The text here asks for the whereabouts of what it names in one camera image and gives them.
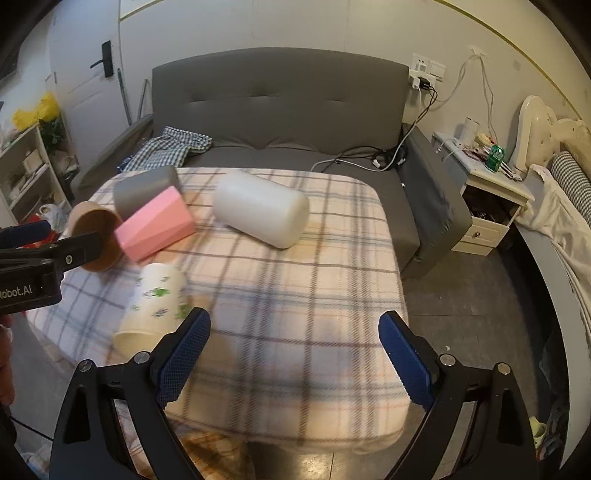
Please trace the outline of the white bed sheet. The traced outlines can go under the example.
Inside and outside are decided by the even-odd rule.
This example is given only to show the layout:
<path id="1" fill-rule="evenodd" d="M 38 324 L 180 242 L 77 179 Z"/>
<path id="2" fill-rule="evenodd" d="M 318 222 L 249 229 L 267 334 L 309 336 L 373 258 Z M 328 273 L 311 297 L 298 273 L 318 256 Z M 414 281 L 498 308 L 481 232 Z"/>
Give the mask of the white bed sheet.
<path id="1" fill-rule="evenodd" d="M 529 168 L 525 183 L 538 182 L 540 193 L 517 217 L 517 222 L 550 239 L 566 268 L 582 317 L 590 324 L 590 227 L 550 171 L 540 165 Z"/>

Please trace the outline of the grey cylindrical cup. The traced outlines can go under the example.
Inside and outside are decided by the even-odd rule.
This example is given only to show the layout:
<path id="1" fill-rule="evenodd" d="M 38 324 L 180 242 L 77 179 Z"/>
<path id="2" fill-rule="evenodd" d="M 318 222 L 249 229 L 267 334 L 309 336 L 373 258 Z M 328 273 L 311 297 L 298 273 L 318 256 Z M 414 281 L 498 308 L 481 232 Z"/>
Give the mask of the grey cylindrical cup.
<path id="1" fill-rule="evenodd" d="M 113 188 L 115 211 L 123 220 L 127 220 L 170 186 L 182 191 L 177 169 L 173 166 L 158 167 L 125 178 Z"/>

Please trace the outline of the white door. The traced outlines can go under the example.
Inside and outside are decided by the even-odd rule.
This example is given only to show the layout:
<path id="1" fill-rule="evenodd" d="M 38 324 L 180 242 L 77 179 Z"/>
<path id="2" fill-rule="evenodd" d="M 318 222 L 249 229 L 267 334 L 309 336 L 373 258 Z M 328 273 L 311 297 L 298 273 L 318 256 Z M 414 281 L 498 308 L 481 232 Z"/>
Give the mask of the white door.
<path id="1" fill-rule="evenodd" d="M 114 75 L 90 69 L 110 40 Z M 48 37 L 55 96 L 78 164 L 89 169 L 127 127 L 117 82 L 123 74 L 119 38 L 119 3 L 108 0 L 62 1 L 53 10 Z"/>

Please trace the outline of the white tumbler on nightstand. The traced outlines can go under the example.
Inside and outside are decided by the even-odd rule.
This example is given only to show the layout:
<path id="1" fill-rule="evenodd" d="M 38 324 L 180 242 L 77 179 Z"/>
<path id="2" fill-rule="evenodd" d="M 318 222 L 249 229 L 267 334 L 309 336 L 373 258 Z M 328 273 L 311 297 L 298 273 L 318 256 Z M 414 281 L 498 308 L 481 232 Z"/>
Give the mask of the white tumbler on nightstand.
<path id="1" fill-rule="evenodd" d="M 465 119 L 461 136 L 460 143 L 464 146 L 472 146 L 476 140 L 476 137 L 480 131 L 480 123 L 471 117 Z"/>

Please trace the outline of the grey fabric sofa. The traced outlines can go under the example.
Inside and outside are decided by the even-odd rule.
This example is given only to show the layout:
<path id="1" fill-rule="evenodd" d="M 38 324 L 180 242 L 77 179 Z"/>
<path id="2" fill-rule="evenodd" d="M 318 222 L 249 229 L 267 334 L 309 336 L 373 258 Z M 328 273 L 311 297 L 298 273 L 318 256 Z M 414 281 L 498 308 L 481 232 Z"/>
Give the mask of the grey fabric sofa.
<path id="1" fill-rule="evenodd" d="M 383 205 L 402 274 L 430 272 L 472 226 L 427 137 L 403 120 L 409 69 L 353 53 L 252 48 L 154 68 L 152 111 L 74 178 L 86 200 L 166 126 L 211 136 L 192 167 L 270 168 L 358 179 Z"/>

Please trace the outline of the white bedside table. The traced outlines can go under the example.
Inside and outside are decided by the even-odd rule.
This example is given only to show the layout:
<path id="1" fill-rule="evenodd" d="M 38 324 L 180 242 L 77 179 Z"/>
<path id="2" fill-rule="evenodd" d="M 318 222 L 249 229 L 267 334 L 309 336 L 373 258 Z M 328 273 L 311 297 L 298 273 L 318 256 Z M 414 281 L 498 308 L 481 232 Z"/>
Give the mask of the white bedside table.
<path id="1" fill-rule="evenodd" d="M 472 215 L 472 226 L 453 250 L 488 256 L 535 197 L 523 182 L 493 173 L 467 155 L 452 135 L 436 132 L 432 143 Z"/>

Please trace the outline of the plaid blanket table cover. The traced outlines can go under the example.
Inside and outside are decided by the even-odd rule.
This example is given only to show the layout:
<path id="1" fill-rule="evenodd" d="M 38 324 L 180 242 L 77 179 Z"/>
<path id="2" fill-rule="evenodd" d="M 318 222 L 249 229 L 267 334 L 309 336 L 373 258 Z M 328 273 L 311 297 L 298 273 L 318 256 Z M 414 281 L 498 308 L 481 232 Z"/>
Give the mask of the plaid blanket table cover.
<path id="1" fill-rule="evenodd" d="M 211 337 L 167 414 L 197 430 L 304 452 L 394 444 L 410 399 L 378 323 L 407 308 L 377 192 L 348 176 L 259 170 L 310 201 L 301 239 L 279 250 L 214 218 L 224 169 L 178 176 L 197 225 L 154 261 L 185 276 L 190 302 L 211 315 Z"/>

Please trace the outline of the green handled broom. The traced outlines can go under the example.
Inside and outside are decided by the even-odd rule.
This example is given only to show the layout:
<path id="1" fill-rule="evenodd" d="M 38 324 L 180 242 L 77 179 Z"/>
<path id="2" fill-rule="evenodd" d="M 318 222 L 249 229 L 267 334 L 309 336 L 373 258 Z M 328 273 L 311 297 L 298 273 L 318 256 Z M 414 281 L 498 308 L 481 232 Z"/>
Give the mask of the green handled broom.
<path id="1" fill-rule="evenodd" d="M 118 82 L 118 86 L 119 86 L 119 92 L 121 95 L 121 101 L 122 101 L 122 105 L 123 105 L 123 109 L 124 109 L 125 118 L 127 121 L 127 125 L 131 126 L 133 123 L 133 120 L 131 117 L 128 98 L 127 98 L 127 94 L 126 94 L 126 90 L 125 90 L 123 74 L 122 74 L 122 71 L 120 68 L 117 68 L 116 73 L 117 73 L 117 82 Z"/>

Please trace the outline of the white floral print cup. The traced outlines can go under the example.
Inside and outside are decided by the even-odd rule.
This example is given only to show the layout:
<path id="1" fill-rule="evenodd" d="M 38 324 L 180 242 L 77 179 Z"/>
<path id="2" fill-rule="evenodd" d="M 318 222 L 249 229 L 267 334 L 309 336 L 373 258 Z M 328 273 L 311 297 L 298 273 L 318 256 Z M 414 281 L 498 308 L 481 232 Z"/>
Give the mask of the white floral print cup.
<path id="1" fill-rule="evenodd" d="M 164 335 L 177 329 L 190 309 L 187 281 L 179 270 L 163 263 L 145 266 L 113 335 L 114 348 L 125 360 L 151 351 Z"/>

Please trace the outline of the cream bed headboard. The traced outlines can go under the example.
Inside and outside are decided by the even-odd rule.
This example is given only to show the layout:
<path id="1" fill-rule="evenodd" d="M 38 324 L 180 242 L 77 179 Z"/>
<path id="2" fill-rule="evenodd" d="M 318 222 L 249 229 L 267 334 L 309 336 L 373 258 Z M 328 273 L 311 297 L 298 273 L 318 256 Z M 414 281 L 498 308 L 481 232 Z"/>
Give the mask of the cream bed headboard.
<path id="1" fill-rule="evenodd" d="M 558 119 L 540 97 L 528 96 L 520 109 L 516 145 L 509 164 L 525 178 L 532 165 L 546 167 L 563 150 L 590 177 L 590 127 L 582 120 Z"/>

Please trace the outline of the wall power socket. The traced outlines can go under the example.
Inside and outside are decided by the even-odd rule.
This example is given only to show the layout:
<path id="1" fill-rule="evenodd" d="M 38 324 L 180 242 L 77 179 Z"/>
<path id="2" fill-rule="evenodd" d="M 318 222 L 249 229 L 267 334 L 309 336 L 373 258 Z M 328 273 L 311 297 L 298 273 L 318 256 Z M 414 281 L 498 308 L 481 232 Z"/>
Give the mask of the wall power socket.
<path id="1" fill-rule="evenodd" d="M 414 53 L 412 56 L 411 70 L 419 73 L 426 79 L 442 82 L 445 79 L 447 67 L 424 55 Z"/>

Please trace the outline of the pink faceted cup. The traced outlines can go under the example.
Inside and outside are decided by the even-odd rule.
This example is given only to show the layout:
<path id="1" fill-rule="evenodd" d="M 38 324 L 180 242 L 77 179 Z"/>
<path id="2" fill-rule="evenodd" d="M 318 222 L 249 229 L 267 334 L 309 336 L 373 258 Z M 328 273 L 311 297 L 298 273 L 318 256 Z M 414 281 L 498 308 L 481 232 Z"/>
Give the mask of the pink faceted cup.
<path id="1" fill-rule="evenodd" d="M 170 186 L 125 220 L 115 237 L 123 253 L 139 262 L 194 231 L 193 214 L 180 192 Z"/>

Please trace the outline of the white shelf unit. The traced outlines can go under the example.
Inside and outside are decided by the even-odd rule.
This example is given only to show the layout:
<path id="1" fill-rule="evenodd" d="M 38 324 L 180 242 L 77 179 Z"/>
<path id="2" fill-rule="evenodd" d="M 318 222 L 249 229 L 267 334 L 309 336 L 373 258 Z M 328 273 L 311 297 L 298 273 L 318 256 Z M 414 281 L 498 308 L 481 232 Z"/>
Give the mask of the white shelf unit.
<path id="1" fill-rule="evenodd" d="M 25 223 L 53 205 L 68 215 L 71 204 L 33 125 L 1 152 L 1 227 Z"/>

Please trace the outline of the green soda can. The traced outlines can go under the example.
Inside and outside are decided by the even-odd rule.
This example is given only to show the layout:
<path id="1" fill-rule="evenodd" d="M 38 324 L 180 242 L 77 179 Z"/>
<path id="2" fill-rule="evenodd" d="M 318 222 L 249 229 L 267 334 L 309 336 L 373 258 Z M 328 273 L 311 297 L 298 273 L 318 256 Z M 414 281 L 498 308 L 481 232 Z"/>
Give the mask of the green soda can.
<path id="1" fill-rule="evenodd" d="M 498 172 L 505 159 L 505 155 L 506 152 L 503 147 L 498 144 L 491 145 L 485 162 L 486 167 L 492 172 Z"/>

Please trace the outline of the green checked cloth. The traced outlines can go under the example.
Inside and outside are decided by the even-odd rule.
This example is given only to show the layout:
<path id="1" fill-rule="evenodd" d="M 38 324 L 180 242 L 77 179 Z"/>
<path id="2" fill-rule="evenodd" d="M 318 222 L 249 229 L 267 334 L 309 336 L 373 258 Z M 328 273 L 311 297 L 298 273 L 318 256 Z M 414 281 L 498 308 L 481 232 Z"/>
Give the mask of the green checked cloth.
<path id="1" fill-rule="evenodd" d="M 154 170 L 172 166 L 179 168 L 187 156 L 205 153 L 211 148 L 211 136 L 166 126 L 160 136 L 146 141 L 118 167 L 119 173 Z"/>

